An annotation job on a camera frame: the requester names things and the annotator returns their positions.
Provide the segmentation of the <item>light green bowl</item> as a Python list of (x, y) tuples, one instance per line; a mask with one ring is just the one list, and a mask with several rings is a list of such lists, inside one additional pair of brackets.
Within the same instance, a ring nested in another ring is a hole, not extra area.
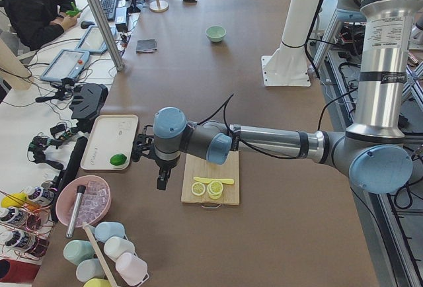
[(222, 26), (210, 26), (206, 29), (206, 36), (211, 42), (221, 42), (226, 33), (226, 29)]

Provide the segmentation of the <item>green lime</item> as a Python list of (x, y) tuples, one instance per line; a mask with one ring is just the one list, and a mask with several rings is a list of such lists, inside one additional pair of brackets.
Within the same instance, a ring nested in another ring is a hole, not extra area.
[(109, 163), (114, 167), (122, 166), (127, 161), (127, 156), (124, 153), (117, 153), (113, 155)]

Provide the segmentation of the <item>stacked lemon slices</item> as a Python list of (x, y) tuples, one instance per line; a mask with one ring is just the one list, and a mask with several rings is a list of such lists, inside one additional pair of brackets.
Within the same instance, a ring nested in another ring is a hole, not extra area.
[(211, 199), (217, 200), (223, 194), (224, 186), (219, 181), (214, 181), (207, 185), (207, 192)]

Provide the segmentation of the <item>light blue cup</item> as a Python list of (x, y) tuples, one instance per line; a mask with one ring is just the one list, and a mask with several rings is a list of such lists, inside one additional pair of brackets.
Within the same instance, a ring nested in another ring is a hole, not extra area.
[(114, 236), (124, 238), (125, 234), (125, 227), (120, 222), (100, 222), (95, 228), (96, 240), (103, 243)]

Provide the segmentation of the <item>white cup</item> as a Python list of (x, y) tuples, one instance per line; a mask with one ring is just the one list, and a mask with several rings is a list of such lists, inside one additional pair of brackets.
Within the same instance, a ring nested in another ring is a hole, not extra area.
[(135, 245), (127, 239), (113, 236), (105, 242), (103, 250), (108, 258), (116, 262), (124, 253), (131, 253), (134, 255)]

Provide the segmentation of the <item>black headset device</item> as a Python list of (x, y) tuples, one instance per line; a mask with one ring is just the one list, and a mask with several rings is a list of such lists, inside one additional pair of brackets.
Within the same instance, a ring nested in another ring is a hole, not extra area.
[(73, 100), (69, 105), (71, 118), (77, 120), (78, 131), (90, 133), (108, 96), (103, 84), (85, 83), (74, 88)]

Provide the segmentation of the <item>mint green cup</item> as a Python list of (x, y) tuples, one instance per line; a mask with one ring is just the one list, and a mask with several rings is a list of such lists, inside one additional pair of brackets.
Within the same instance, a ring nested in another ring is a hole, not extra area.
[(72, 240), (63, 248), (64, 258), (75, 266), (93, 258), (94, 254), (95, 251), (91, 242), (85, 240)]

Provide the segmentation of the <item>pale blue cup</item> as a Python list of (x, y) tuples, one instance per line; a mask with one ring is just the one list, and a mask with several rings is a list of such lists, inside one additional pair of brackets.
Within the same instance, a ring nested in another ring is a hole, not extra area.
[(76, 277), (80, 282), (88, 282), (92, 278), (104, 278), (105, 273), (98, 259), (87, 259), (77, 266)]

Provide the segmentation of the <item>grey folded cloth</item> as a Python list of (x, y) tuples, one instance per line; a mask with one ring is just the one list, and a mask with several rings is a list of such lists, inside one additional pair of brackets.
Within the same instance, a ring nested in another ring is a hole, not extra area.
[(157, 50), (157, 42), (155, 39), (138, 40), (136, 45), (136, 53), (153, 53)]

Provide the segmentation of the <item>teach pendant tablet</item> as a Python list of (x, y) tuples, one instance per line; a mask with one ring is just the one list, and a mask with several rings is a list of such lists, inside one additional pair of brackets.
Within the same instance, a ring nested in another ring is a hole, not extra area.
[(89, 51), (63, 49), (41, 74), (40, 80), (60, 83), (65, 78), (76, 79), (89, 58)]
[(99, 27), (95, 25), (89, 26), (75, 49), (88, 51), (92, 55), (105, 53), (107, 47)]

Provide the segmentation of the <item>black computer mouse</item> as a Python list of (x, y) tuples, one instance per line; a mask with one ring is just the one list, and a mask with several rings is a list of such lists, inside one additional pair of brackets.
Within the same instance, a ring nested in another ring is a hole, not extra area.
[(83, 21), (81, 22), (81, 24), (80, 24), (80, 27), (81, 27), (82, 29), (87, 29), (88, 27), (93, 26), (93, 25), (95, 25), (95, 22), (93, 22), (93, 21), (88, 21), (88, 20), (83, 20)]

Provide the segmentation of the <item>wooden cup stand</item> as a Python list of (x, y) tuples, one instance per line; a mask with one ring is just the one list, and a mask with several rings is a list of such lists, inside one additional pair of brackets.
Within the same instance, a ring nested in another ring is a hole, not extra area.
[(163, 0), (154, 0), (150, 2), (149, 9), (154, 13), (164, 13), (169, 9), (169, 4)]

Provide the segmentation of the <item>black keyboard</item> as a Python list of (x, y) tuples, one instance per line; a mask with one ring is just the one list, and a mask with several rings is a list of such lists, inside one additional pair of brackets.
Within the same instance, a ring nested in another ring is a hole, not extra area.
[(119, 0), (100, 0), (103, 13), (108, 21), (114, 21)]

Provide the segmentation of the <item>person in black shirt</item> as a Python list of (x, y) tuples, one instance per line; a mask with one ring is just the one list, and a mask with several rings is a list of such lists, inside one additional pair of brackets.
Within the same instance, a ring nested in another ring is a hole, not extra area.
[(77, 24), (68, 15), (75, 0), (5, 0), (5, 11), (20, 41), (38, 50)]

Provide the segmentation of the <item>aluminium frame post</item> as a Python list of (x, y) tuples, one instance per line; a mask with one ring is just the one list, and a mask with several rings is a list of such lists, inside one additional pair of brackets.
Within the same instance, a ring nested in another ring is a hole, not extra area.
[(114, 63), (116, 71), (122, 71), (124, 68), (124, 63), (114, 41), (114, 37), (110, 30), (110, 25), (100, 5), (100, 0), (87, 0), (87, 2), (98, 25), (100, 33), (102, 34), (103, 40), (106, 44), (106, 48)]

